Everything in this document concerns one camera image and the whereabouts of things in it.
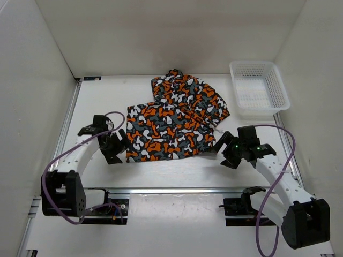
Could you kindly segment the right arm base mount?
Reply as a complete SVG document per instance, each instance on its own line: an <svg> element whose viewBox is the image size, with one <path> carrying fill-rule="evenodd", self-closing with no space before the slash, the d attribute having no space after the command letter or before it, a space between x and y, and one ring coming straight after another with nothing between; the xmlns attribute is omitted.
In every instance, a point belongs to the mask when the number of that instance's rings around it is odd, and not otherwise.
<svg viewBox="0 0 343 257"><path fill-rule="evenodd" d="M219 208L224 209L226 226L255 226L258 210L251 206L250 197L258 192L266 192L261 186L245 188L239 198L224 198Z"/></svg>

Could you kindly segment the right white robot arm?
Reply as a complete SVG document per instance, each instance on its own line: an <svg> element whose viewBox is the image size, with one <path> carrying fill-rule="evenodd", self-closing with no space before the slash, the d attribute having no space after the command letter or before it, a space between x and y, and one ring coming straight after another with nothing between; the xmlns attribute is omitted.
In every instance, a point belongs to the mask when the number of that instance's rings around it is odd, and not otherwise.
<svg viewBox="0 0 343 257"><path fill-rule="evenodd" d="M261 144L256 126L239 127L237 131L236 137L226 131L209 151L217 154L223 148L221 165L237 169L245 160L269 182L269 190L255 186L244 189L241 195L241 209L247 214L257 213L256 243L260 243L262 215L277 226L277 234L282 234L292 249L329 241L329 204L298 184L286 171L288 163L282 164L269 144Z"/></svg>

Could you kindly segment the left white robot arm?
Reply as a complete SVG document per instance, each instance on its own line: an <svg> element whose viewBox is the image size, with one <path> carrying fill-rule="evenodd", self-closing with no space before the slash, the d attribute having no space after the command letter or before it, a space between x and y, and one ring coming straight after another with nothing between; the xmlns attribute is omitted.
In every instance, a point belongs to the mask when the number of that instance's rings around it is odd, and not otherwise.
<svg viewBox="0 0 343 257"><path fill-rule="evenodd" d="M106 115L95 115L91 124L82 127L75 145L57 156L41 177L41 204L45 216L60 216L72 224L72 217L83 219L98 211L121 214L120 207L108 198L106 190L86 192L81 177L96 152L107 164L120 164L119 154L129 147L122 124L115 125Z"/></svg>

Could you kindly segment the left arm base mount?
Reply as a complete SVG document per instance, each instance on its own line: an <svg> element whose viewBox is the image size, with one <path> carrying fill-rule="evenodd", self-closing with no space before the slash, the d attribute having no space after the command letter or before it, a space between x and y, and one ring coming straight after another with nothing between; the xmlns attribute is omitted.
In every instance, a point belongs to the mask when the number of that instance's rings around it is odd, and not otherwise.
<svg viewBox="0 0 343 257"><path fill-rule="evenodd" d="M86 211L82 224L127 225L130 197L105 189L86 190Z"/></svg>

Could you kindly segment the orange camouflage shorts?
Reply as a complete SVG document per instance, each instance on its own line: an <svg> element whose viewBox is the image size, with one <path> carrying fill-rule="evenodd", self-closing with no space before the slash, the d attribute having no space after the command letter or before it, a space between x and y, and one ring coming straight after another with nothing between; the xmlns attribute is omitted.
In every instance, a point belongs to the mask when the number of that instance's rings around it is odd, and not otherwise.
<svg viewBox="0 0 343 257"><path fill-rule="evenodd" d="M230 113L206 82L180 70L151 80L154 101L127 108L127 162L184 159L209 150Z"/></svg>

